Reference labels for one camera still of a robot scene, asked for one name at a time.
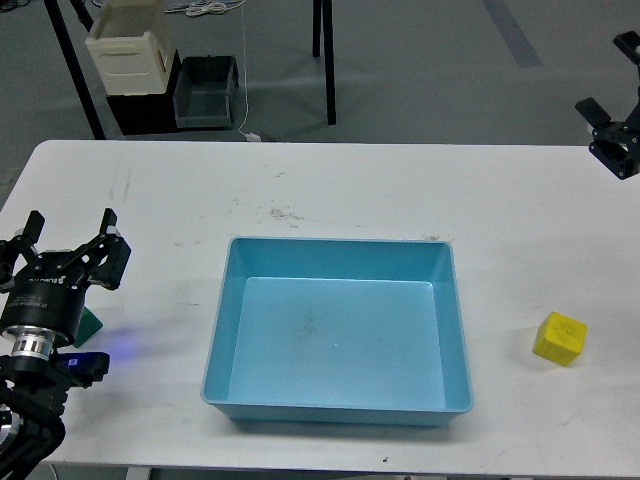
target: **yellow foam block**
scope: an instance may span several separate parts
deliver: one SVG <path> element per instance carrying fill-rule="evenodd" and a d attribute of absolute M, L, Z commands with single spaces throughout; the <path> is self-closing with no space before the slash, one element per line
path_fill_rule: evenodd
<path fill-rule="evenodd" d="M 551 312 L 538 328 L 533 353 L 566 367 L 582 352 L 586 336 L 584 323 Z"/>

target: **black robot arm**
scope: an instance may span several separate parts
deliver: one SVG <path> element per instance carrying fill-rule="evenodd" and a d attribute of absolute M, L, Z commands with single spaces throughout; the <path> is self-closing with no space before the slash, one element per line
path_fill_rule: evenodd
<path fill-rule="evenodd" d="M 636 32 L 618 35 L 613 43 L 639 68 L 640 36 Z M 589 97 L 576 104 L 576 110 L 593 128 L 589 150 L 621 180 L 636 175 L 640 166 L 640 89 L 638 104 L 624 122 L 611 120 L 609 114 Z"/>
<path fill-rule="evenodd" d="M 71 387 L 88 388 L 109 370 L 101 352 L 60 354 L 74 342 L 89 286 L 115 290 L 131 249 L 106 209 L 98 235 L 73 251 L 38 253 L 44 217 L 0 241 L 0 292 L 9 293 L 0 331 L 14 340 L 0 357 L 0 478 L 23 479 L 62 443 L 61 415 Z M 15 276 L 19 256 L 26 260 Z"/>

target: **gray floor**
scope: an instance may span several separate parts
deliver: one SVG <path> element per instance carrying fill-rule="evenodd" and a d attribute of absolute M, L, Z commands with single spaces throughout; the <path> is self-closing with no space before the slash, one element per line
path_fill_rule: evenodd
<path fill-rule="evenodd" d="M 107 137 L 127 138 L 84 47 L 86 32 L 69 2 L 60 3 Z M 240 9 L 169 18 L 183 58 L 234 54 L 242 82 Z M 310 54 L 311 0 L 248 0 L 244 23 L 244 130 L 285 142 L 586 145 L 576 101 L 593 96 L 619 120 L 638 101 L 635 67 L 612 44 L 640 30 L 636 0 L 336 1 L 338 124 L 331 127 L 323 65 Z M 36 145 L 92 135 L 42 0 L 0 15 L 0 65 L 2 205 Z M 234 109 L 242 120 L 244 88 Z M 236 130 L 128 138 L 245 141 Z M 124 478 L 118 469 L 60 473 Z M 42 468 L 35 475 L 52 478 Z"/>

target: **black table leg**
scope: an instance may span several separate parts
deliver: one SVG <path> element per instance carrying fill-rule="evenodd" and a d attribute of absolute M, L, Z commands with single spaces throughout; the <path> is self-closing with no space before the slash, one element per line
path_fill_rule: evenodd
<path fill-rule="evenodd" d="M 53 25 L 53 30 L 56 32 L 56 37 L 58 37 L 58 43 L 60 44 L 64 59 L 67 62 L 67 67 L 69 68 L 69 73 L 71 73 L 71 78 L 73 79 L 76 91 L 78 92 L 78 97 L 80 97 L 80 103 L 82 104 L 82 108 L 84 109 L 84 114 L 87 116 L 87 120 L 89 121 L 89 126 L 91 127 L 93 138 L 95 138 L 96 140 L 105 140 L 106 137 L 104 135 L 104 131 L 102 130 L 100 119 L 98 118 L 98 112 L 96 111 L 96 108 L 93 105 L 93 101 L 91 100 L 91 94 L 89 93 L 89 89 L 87 88 L 87 82 L 82 75 L 82 69 L 80 68 L 80 64 L 78 63 L 78 57 L 76 57 L 76 53 L 73 50 L 73 44 L 71 43 L 69 32 L 67 31 L 66 25 L 64 24 L 64 19 L 62 18 L 62 13 L 60 12 L 60 6 L 58 5 L 57 0 L 44 0 L 44 5 L 47 8 L 47 13 L 49 14 L 51 25 Z M 78 16 L 81 17 L 80 20 L 83 22 L 83 25 L 86 28 L 86 17 L 83 19 L 82 17 L 84 15 L 80 14 L 75 4 L 74 7 L 76 8 L 76 12 L 78 12 Z"/>
<path fill-rule="evenodd" d="M 327 84 L 327 122 L 336 124 L 336 80 L 333 58 L 333 12 L 331 0 L 322 0 L 322 27 L 324 36 L 324 70 Z"/>
<path fill-rule="evenodd" d="M 86 5 L 82 2 L 82 0 L 71 0 L 71 5 L 76 10 L 78 14 L 78 20 L 87 29 L 87 32 L 91 30 L 93 26 L 93 18 L 89 15 L 89 11 L 87 10 Z"/>
<path fill-rule="evenodd" d="M 322 0 L 313 0 L 313 56 L 320 56 L 320 34 L 322 25 Z"/>

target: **white table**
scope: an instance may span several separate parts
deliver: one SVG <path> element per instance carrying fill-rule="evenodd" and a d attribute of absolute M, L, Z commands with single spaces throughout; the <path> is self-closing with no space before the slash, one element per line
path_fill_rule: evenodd
<path fill-rule="evenodd" d="M 640 177 L 586 147 L 47 142 L 0 212 L 39 250 L 105 207 L 133 249 L 51 462 L 522 476 L 640 474 Z M 200 399 L 236 235 L 452 243 L 475 407 L 447 428 L 235 423 Z M 531 353 L 552 310 L 589 325 L 569 368 Z M 2 341 L 3 352 L 10 349 Z"/>

